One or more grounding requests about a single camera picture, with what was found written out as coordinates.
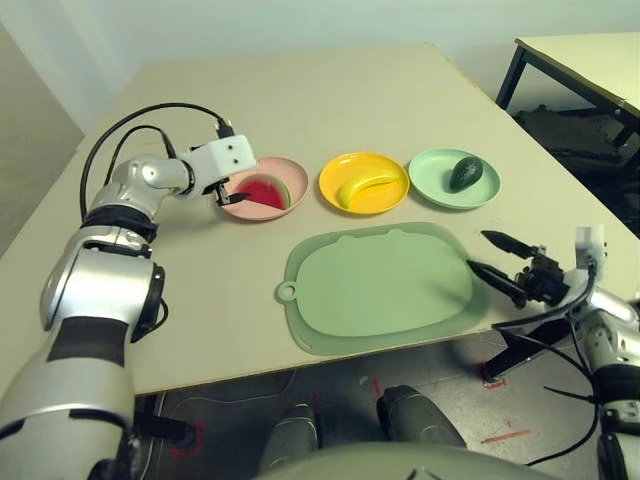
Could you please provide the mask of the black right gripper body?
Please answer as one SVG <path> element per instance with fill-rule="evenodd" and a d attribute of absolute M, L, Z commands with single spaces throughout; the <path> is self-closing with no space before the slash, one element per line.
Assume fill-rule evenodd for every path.
<path fill-rule="evenodd" d="M 514 277 L 515 283 L 525 294 L 527 301 L 535 300 L 545 304 L 559 304 L 568 292 L 564 283 L 564 271 L 557 261 L 545 254 L 544 247 L 530 247 L 525 259 L 531 263 Z"/>

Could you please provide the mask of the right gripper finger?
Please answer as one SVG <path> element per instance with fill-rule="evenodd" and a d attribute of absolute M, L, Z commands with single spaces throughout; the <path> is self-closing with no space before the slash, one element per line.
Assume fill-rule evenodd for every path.
<path fill-rule="evenodd" d="M 498 249 L 516 255 L 521 259 L 532 258 L 538 254 L 536 246 L 525 244 L 503 232 L 482 230 L 481 234 Z"/>
<path fill-rule="evenodd" d="M 525 305 L 525 290 L 497 268 L 475 260 L 467 260 L 471 271 L 492 288 L 508 296 L 515 306 Z"/>

